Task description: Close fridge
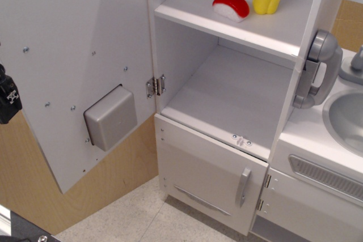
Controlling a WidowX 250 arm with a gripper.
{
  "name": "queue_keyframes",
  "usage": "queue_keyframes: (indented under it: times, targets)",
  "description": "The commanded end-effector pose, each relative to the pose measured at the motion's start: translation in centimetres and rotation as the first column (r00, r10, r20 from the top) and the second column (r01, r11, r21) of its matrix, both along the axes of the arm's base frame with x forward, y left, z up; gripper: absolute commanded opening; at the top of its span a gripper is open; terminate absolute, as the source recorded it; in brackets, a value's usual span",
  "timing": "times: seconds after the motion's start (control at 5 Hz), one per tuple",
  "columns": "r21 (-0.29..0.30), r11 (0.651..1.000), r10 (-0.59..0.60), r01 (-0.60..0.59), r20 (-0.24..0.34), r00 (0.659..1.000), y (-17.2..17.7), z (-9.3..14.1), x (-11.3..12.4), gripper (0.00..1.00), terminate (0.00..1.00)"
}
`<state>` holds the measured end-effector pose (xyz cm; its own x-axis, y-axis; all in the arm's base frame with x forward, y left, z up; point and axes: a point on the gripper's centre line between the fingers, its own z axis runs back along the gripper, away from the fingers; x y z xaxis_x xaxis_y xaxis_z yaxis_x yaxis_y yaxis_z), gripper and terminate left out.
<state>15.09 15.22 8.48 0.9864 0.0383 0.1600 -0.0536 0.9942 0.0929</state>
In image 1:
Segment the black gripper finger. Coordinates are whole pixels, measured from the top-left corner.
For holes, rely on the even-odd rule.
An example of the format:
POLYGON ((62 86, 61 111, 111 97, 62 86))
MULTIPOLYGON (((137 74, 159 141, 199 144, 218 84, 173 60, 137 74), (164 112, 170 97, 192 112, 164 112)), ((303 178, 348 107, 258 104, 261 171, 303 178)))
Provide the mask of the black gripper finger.
POLYGON ((5 67, 1 65, 1 124, 9 121, 22 110, 18 88, 12 77, 6 74, 5 67))

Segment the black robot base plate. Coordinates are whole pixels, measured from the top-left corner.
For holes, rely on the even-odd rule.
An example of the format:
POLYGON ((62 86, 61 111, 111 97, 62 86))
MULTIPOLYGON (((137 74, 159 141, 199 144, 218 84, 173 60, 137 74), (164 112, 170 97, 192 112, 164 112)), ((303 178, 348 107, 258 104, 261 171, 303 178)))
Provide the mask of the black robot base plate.
POLYGON ((1 205, 1 241, 59 241, 17 213, 1 205))

